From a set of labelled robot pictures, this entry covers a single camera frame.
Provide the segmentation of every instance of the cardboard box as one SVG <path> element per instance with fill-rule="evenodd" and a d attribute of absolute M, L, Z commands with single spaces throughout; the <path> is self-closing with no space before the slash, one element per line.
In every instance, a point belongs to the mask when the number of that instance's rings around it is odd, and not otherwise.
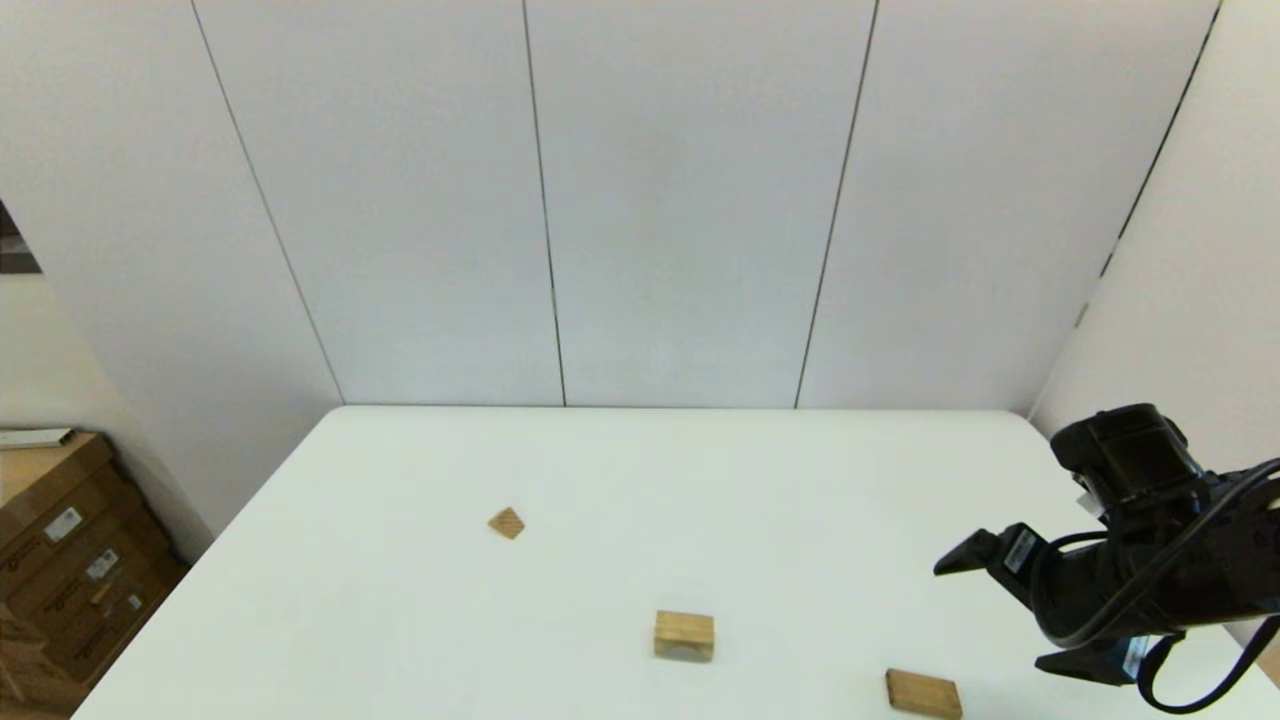
<path fill-rule="evenodd" d="M 96 683 L 145 620 L 169 596 L 186 569 L 163 553 L 136 578 L 120 577 L 110 609 L 82 607 L 55 639 L 41 644 L 9 643 L 4 659 L 22 678 Z"/>
<path fill-rule="evenodd" d="M 88 696 L 88 691 L 83 683 L 49 678 L 0 682 L 0 712 L 9 710 L 73 712 Z"/>
<path fill-rule="evenodd" d="M 133 557 L 156 557 L 169 538 L 129 488 L 125 502 L 92 523 L 70 547 L 0 603 L 0 618 L 52 638 L 93 596 L 116 566 Z"/>
<path fill-rule="evenodd" d="M 4 642 L 36 642 L 40 639 L 44 639 L 44 635 L 33 628 L 28 628 L 17 620 L 0 618 L 0 646 Z"/>
<path fill-rule="evenodd" d="M 111 455 L 111 446 L 97 433 L 76 433 L 61 447 L 0 451 L 0 544 L 8 544 Z"/>
<path fill-rule="evenodd" d="M 13 594 L 58 548 L 74 542 L 90 523 L 120 500 L 125 487 L 110 464 L 102 465 L 0 546 L 0 598 Z"/>

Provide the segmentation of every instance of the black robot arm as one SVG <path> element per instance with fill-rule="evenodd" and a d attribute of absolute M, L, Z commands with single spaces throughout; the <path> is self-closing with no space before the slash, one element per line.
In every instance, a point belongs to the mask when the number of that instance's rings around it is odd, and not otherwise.
<path fill-rule="evenodd" d="M 1037 660 L 1060 675 L 1137 683 L 1166 712 L 1207 707 L 1280 629 L 1263 623 L 1228 678 L 1187 706 L 1151 685 L 1169 650 L 1196 625 L 1280 614 L 1280 459 L 1222 475 L 1204 471 L 1187 438 L 1152 405 L 1074 423 L 1051 441 L 1101 507 L 1105 530 L 1044 541 L 1025 524 L 978 530 L 937 562 L 936 575 L 986 569 L 1066 648 Z M 1092 543 L 1066 550 L 1080 543 Z M 1148 635 L 1166 635 L 1146 652 Z"/>

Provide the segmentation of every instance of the panel seam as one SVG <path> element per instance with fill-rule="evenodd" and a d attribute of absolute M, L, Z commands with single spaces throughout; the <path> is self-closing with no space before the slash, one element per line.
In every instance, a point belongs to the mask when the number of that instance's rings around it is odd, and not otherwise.
<path fill-rule="evenodd" d="M 827 228 L 827 246 L 822 252 L 822 269 L 818 272 L 818 290 L 813 297 L 813 315 L 809 318 L 809 336 L 804 343 L 804 357 L 800 360 L 800 379 L 796 382 L 796 400 L 792 409 L 800 409 L 800 392 L 804 389 L 804 373 L 809 366 L 809 348 L 813 346 L 813 329 L 818 323 L 818 305 L 822 301 L 822 286 L 827 279 L 827 259 L 831 258 L 831 238 L 836 233 L 836 217 L 840 214 L 840 195 L 845 190 L 845 173 L 849 169 L 849 151 L 854 145 L 854 128 L 858 126 L 858 110 L 863 104 L 863 87 L 867 85 L 867 67 L 872 59 L 872 38 L 876 35 L 876 19 L 879 17 L 879 0 L 872 8 L 872 22 L 867 29 L 867 47 L 863 50 L 863 68 L 858 74 L 858 92 L 854 95 L 854 113 L 849 119 L 849 137 L 845 140 L 845 155 L 840 164 L 840 181 L 836 183 L 836 202 L 831 209 L 831 225 Z"/>
<path fill-rule="evenodd" d="M 275 214 L 271 213 L 271 205 L 266 201 L 266 193 L 262 191 L 262 182 L 257 178 L 257 168 L 253 167 L 253 159 L 248 154 L 248 145 L 244 142 L 244 133 L 241 132 L 239 122 L 236 119 L 236 110 L 232 109 L 232 100 L 227 95 L 227 86 L 223 85 L 223 76 L 218 70 L 218 61 L 214 60 L 214 49 L 209 45 L 209 36 L 205 33 L 205 23 L 200 19 L 200 9 L 196 8 L 196 0 L 191 1 L 191 12 L 196 15 L 196 27 L 200 29 L 200 38 L 205 42 L 205 54 L 209 55 L 209 65 L 214 69 L 214 78 L 218 81 L 218 90 L 223 94 L 223 102 L 227 105 L 227 114 L 232 119 L 232 128 L 236 129 L 236 140 L 239 141 L 241 152 L 244 155 L 244 163 L 248 165 L 248 173 L 253 178 L 253 187 L 257 188 L 257 197 L 262 201 L 262 210 L 266 211 L 266 219 L 271 224 L 271 233 L 275 236 L 275 245 L 280 249 L 280 256 L 284 258 L 284 266 L 289 270 L 289 279 L 293 281 L 293 290 L 298 293 L 298 301 L 302 304 L 302 311 L 307 316 L 307 323 L 311 325 L 311 333 L 316 338 L 316 346 L 320 348 L 320 356 L 324 359 L 325 368 L 329 370 L 329 379 L 333 380 L 333 388 L 338 391 L 338 401 L 342 405 L 347 405 L 347 397 L 342 392 L 342 383 L 338 382 L 338 374 L 333 372 L 333 363 L 329 360 L 329 352 L 324 347 L 324 340 L 320 337 L 320 329 L 316 327 L 315 316 L 311 314 L 311 306 L 307 304 L 307 296 L 302 292 L 302 286 L 298 283 L 298 274 L 293 270 L 293 263 L 289 260 L 289 251 L 284 249 L 284 240 L 280 238 L 280 228 L 275 224 Z"/>
<path fill-rule="evenodd" d="M 552 290 L 552 322 L 556 327 L 556 363 L 561 372 L 561 406 L 568 407 L 564 388 L 564 352 L 561 348 L 559 307 L 556 304 L 556 264 L 552 261 L 552 224 L 547 215 L 547 176 L 543 172 L 543 135 L 538 126 L 538 91 L 534 88 L 534 45 L 529 40 L 529 0 L 521 0 L 520 12 L 525 20 L 525 58 L 529 61 L 529 100 L 534 109 L 534 145 L 538 149 L 538 187 L 543 197 L 543 236 L 547 240 L 547 277 Z"/>
<path fill-rule="evenodd" d="M 1120 246 L 1120 241 L 1124 240 L 1125 231 L 1129 229 L 1129 220 L 1132 220 L 1134 213 L 1137 213 L 1138 202 L 1142 201 L 1142 195 L 1147 190 L 1147 183 L 1151 181 L 1151 176 L 1156 172 L 1156 164 L 1160 161 L 1161 152 L 1165 151 L 1165 142 L 1169 141 L 1169 135 L 1174 131 L 1174 123 L 1178 120 L 1178 113 L 1181 111 L 1183 101 L 1187 100 L 1187 92 L 1190 91 L 1192 81 L 1196 79 L 1196 70 L 1199 69 L 1199 61 L 1204 58 L 1204 49 L 1208 47 L 1208 38 L 1213 35 L 1213 26 L 1217 23 L 1217 15 L 1221 12 L 1222 0 L 1219 0 L 1217 6 L 1213 8 L 1213 15 L 1208 19 L 1208 27 L 1204 28 L 1204 38 L 1201 41 L 1199 50 L 1196 53 L 1196 61 L 1192 63 L 1192 69 L 1187 73 L 1187 82 L 1183 83 L 1183 92 L 1178 96 L 1178 104 L 1174 105 L 1174 113 L 1169 117 L 1169 124 L 1165 126 L 1165 135 L 1161 136 L 1160 145 L 1156 146 L 1156 154 L 1151 159 L 1151 165 L 1147 167 L 1147 174 L 1143 176 L 1142 184 L 1138 186 L 1138 195 L 1134 196 L 1133 205 L 1129 206 L 1129 214 L 1125 215 L 1124 223 L 1120 225 L 1116 241 L 1111 245 L 1111 252 L 1107 254 L 1107 259 L 1102 264 L 1102 270 L 1093 282 L 1093 290 L 1089 292 L 1088 300 L 1084 301 L 1084 307 L 1082 307 L 1080 314 L 1076 315 L 1075 327 L 1071 328 L 1066 342 L 1062 343 L 1062 350 L 1059 351 L 1057 357 L 1053 360 L 1053 366 L 1050 368 L 1048 377 L 1044 378 L 1044 384 L 1041 386 L 1041 391 L 1037 393 L 1036 401 L 1032 402 L 1030 410 L 1027 411 L 1025 418 L 1028 423 L 1036 421 L 1036 415 L 1039 414 L 1041 405 L 1044 402 L 1044 396 L 1048 395 L 1048 388 L 1052 387 L 1053 380 L 1057 378 L 1062 359 L 1066 357 L 1075 336 L 1080 332 L 1080 322 L 1084 319 L 1084 313 L 1088 310 L 1089 304 L 1093 302 L 1093 297 L 1097 295 L 1098 287 L 1102 284 L 1102 277 L 1106 275 L 1107 270 L 1111 268 L 1111 260 L 1115 258 L 1116 249 Z"/>

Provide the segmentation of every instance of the small wooden block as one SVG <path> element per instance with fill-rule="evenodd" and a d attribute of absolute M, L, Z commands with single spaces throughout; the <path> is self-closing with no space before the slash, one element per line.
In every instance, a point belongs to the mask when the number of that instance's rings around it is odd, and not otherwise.
<path fill-rule="evenodd" d="M 507 536 L 509 539 L 516 539 L 516 536 L 524 532 L 525 521 L 520 519 L 520 515 L 516 515 L 515 510 L 508 507 L 494 515 L 493 519 L 489 520 L 489 527 L 498 530 L 503 536 Z"/>
<path fill-rule="evenodd" d="M 1280 646 L 1272 647 L 1258 659 L 1258 667 L 1271 678 L 1271 682 L 1280 687 Z"/>
<path fill-rule="evenodd" d="M 947 720 L 960 720 L 964 715 L 960 693 L 951 680 L 891 669 L 884 673 L 884 682 L 888 684 L 888 703 L 897 710 Z"/>
<path fill-rule="evenodd" d="M 659 610 L 653 626 L 653 652 L 675 660 L 710 662 L 716 653 L 716 619 Z"/>

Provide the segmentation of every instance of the sticker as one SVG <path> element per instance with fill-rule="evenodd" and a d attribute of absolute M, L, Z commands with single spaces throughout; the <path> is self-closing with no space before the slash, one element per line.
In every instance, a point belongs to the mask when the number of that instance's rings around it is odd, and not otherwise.
<path fill-rule="evenodd" d="M 1023 530 L 1018 536 L 1018 541 L 1014 542 L 1014 548 L 1005 556 L 1005 568 L 1009 568 L 1010 573 L 1016 574 L 1023 569 L 1023 564 L 1027 562 L 1027 556 L 1032 553 L 1033 547 L 1036 547 L 1036 533 Z"/>
<path fill-rule="evenodd" d="M 95 580 L 101 580 L 102 577 L 115 566 L 115 562 L 119 559 L 120 556 L 116 555 L 114 550 L 106 548 L 106 551 L 102 552 L 102 555 L 99 555 L 97 560 L 88 566 L 88 570 L 84 570 L 84 574 Z"/>
<path fill-rule="evenodd" d="M 1137 637 L 1129 639 L 1129 650 L 1124 653 L 1124 674 L 1130 678 L 1138 676 L 1138 667 L 1142 666 L 1142 659 L 1147 656 L 1147 637 Z"/>
<path fill-rule="evenodd" d="M 1076 498 L 1075 503 L 1083 507 L 1084 511 L 1088 512 L 1094 520 L 1107 514 L 1107 511 L 1102 507 L 1102 503 L 1098 502 L 1098 498 L 1093 497 L 1093 493 L 1091 492 L 1082 495 Z"/>
<path fill-rule="evenodd" d="M 45 527 L 45 534 L 49 536 L 50 541 L 58 542 L 78 528 L 83 519 L 78 510 L 68 507 L 58 518 L 54 518 L 52 523 Z"/>

